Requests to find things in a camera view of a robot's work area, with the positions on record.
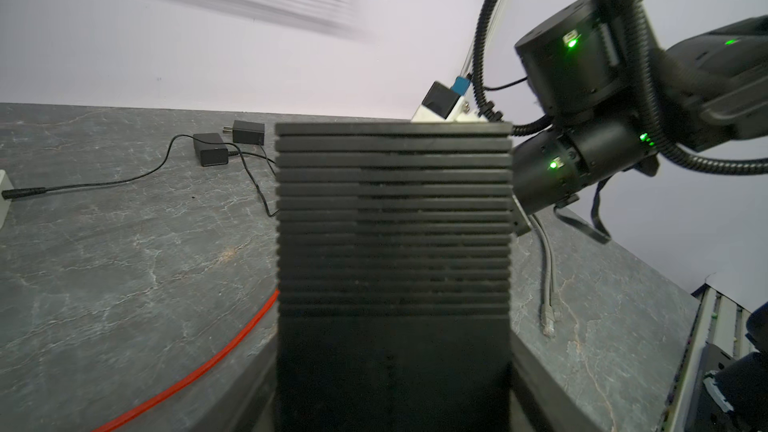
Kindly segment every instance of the white wall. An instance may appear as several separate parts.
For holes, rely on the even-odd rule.
[[[0,102],[409,118],[483,0],[346,0],[329,26],[186,1],[0,0]]]
[[[486,54],[489,86],[524,75],[514,43],[574,0],[510,0]],[[768,14],[766,0],[645,0],[662,46],[669,47],[749,16]],[[490,92],[507,120],[541,115],[526,85]],[[768,156],[768,140],[729,143],[712,157]],[[688,291],[705,281],[745,307],[768,301],[768,176],[717,177],[662,161],[655,178],[619,174],[603,191],[601,215],[616,242]],[[594,188],[572,209],[589,217]]]

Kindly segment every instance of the power adapter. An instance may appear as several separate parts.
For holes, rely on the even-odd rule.
[[[264,124],[248,122],[247,120],[235,120],[232,127],[222,130],[225,134],[232,134],[232,142],[236,144],[264,145]]]
[[[192,138],[194,139],[194,153],[201,166],[223,166],[230,161],[229,150],[226,149],[224,141],[216,132],[193,134]]]

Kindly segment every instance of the blue connector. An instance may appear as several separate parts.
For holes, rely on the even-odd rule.
[[[459,94],[460,96],[463,96],[467,93],[467,90],[469,90],[469,84],[470,81],[466,77],[458,76],[456,77],[456,81],[453,83],[453,86],[451,87],[451,90]]]

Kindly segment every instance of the black stacked box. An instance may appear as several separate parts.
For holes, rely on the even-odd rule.
[[[507,123],[278,124],[279,430],[506,430]]]

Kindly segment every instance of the table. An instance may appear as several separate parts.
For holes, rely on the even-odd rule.
[[[0,104],[0,168],[16,187],[128,177],[178,133],[235,119],[320,116]],[[263,160],[249,168],[274,207]],[[540,214],[564,303],[538,324],[542,249],[515,239],[511,325],[606,430],[658,421],[697,302],[621,246]],[[122,186],[15,201],[0,230],[0,430],[90,430],[196,369],[275,287],[275,224],[239,161],[201,168],[179,139],[155,174]],[[211,372],[121,430],[189,430],[276,333],[276,313]]]

